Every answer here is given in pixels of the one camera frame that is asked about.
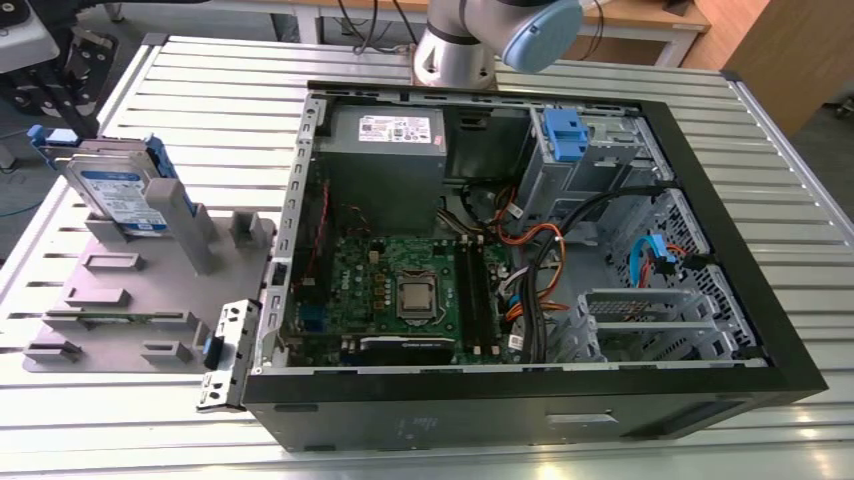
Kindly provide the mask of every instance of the metal bracket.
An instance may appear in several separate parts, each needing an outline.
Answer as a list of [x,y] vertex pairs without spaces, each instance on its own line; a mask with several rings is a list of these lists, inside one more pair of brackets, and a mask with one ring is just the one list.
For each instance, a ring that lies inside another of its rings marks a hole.
[[[201,379],[201,397],[196,404],[198,413],[245,411],[240,402],[252,366],[250,354],[258,318],[260,304],[252,300],[222,305],[216,331],[205,345],[205,353],[218,358],[212,359],[216,360],[216,370],[206,372]],[[216,351],[209,345],[218,346]]]

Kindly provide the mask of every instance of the cpu socket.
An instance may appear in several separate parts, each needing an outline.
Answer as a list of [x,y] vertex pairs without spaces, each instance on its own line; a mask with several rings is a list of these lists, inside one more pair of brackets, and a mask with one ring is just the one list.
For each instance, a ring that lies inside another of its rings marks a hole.
[[428,270],[397,275],[397,318],[410,326],[436,319],[436,276]]

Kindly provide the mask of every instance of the floor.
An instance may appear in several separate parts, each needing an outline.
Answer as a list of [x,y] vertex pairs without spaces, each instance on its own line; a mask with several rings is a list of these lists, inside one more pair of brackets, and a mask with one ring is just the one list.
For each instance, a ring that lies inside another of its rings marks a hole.
[[[270,18],[264,14],[200,10],[192,6],[154,7],[133,4],[124,5],[124,15],[125,21],[118,24],[109,22],[101,8],[89,9],[78,17],[84,28],[109,33],[120,42],[108,89],[114,86],[146,32],[266,41],[274,40],[274,32],[278,32],[281,39],[286,41],[298,39],[296,22],[285,16]],[[413,27],[420,36],[422,27]],[[384,22],[378,28],[385,29]],[[338,45],[354,45],[358,42],[354,36],[346,35],[334,21],[325,22],[324,37],[328,43]],[[392,47],[405,43],[406,38],[402,25],[393,23],[377,45]],[[37,205],[56,180],[56,173],[44,165],[22,135],[33,123],[49,127],[61,126],[60,120],[26,117],[0,102],[0,144],[17,158],[15,170],[0,174],[0,262],[14,247],[34,208],[23,213],[3,215]],[[841,209],[852,216],[854,189],[849,188],[849,183],[854,179],[854,119],[839,121],[832,116],[832,110],[820,110],[795,135],[792,143]]]

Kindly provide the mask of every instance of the sticker label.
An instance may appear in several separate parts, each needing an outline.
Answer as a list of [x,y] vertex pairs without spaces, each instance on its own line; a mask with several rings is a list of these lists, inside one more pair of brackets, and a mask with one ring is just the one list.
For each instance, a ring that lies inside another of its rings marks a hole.
[[507,340],[507,348],[512,350],[521,350],[523,342],[523,337],[520,337],[519,335],[509,335],[509,339]]
[[116,223],[154,235],[165,230],[162,215],[145,203],[145,182],[136,173],[82,171],[80,175]]
[[366,115],[358,119],[358,141],[430,143],[429,118]]
[[519,206],[512,202],[509,202],[509,205],[507,205],[507,211],[516,218],[521,218],[521,214],[524,213]]

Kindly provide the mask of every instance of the motherboard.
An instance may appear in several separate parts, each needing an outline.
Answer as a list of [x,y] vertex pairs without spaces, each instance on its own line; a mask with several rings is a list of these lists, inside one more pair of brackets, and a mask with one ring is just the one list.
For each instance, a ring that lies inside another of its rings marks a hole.
[[305,365],[500,362],[504,247],[477,240],[337,240],[324,305],[300,304]]

